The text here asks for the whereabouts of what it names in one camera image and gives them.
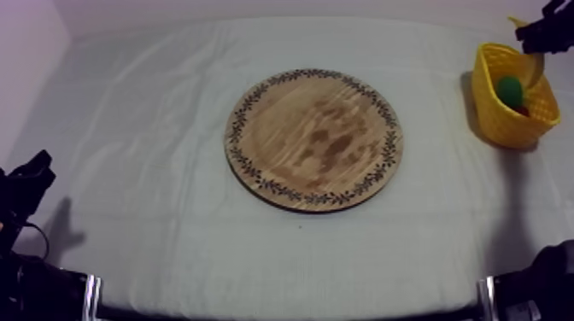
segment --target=wooden plate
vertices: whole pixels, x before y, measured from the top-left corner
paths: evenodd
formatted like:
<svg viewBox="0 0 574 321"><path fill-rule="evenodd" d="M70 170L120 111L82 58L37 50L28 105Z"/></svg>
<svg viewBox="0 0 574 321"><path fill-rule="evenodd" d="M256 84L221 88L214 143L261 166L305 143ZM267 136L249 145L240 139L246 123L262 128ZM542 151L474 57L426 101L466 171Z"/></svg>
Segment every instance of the wooden plate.
<svg viewBox="0 0 574 321"><path fill-rule="evenodd" d="M251 88L225 129L225 153L263 199L304 212L352 207L395 173L402 131L389 103L343 73L302 69Z"/></svg>

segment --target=green ball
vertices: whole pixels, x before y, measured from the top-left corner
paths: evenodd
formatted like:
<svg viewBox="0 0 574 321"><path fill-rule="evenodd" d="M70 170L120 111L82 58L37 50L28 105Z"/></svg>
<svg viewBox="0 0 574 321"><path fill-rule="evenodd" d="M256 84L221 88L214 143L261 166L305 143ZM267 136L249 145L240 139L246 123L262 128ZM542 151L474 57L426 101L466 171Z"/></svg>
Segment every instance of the green ball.
<svg viewBox="0 0 574 321"><path fill-rule="evenodd" d="M502 77L496 85L496 95L510 108L522 106L522 85L516 77Z"/></svg>

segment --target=white tablecloth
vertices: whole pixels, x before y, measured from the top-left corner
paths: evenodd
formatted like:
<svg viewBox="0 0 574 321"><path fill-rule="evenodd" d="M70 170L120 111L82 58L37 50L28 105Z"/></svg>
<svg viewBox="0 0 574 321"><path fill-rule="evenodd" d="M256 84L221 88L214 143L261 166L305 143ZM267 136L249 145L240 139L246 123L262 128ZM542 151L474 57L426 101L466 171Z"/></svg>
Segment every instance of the white tablecloth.
<svg viewBox="0 0 574 321"><path fill-rule="evenodd" d="M548 57L563 123L517 154L469 125L466 72L482 42L516 45L511 26L502 37L358 18L214 21L88 38L47 84L10 164L40 149L54 156L58 178L32 221L50 232L52 262L103 277L109 305L236 318L464 306L476 300L480 277L523 268L542 247L574 236L572 54ZM271 207L226 163L223 130L240 96L301 67L366 81L401 122L398 173L348 211ZM20 246L37 240L26 234Z"/></svg>

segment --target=plastic basket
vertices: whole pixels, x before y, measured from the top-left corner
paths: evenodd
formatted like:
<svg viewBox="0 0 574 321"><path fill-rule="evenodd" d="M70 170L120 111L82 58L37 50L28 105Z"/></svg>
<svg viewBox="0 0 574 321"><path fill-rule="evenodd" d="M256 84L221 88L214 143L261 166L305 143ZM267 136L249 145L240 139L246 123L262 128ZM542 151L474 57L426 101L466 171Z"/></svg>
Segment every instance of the plastic basket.
<svg viewBox="0 0 574 321"><path fill-rule="evenodd" d="M499 145L523 149L536 143L560 122L558 104L546 77L524 91L530 117L510 109L496 96L493 84L504 76L519 77L522 55L503 44L482 44L472 73L472 94L478 124L486 138Z"/></svg>

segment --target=wall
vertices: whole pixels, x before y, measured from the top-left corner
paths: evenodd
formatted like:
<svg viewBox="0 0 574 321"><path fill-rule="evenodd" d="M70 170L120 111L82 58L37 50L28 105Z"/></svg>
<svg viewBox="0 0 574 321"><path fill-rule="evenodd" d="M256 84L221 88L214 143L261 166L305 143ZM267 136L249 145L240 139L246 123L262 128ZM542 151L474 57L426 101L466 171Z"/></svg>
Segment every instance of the wall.
<svg viewBox="0 0 574 321"><path fill-rule="evenodd" d="M50 0L0 0L0 166L69 43Z"/></svg>
<svg viewBox="0 0 574 321"><path fill-rule="evenodd" d="M508 15L542 18L548 0L55 0L75 38L183 20L364 16L508 33Z"/></svg>

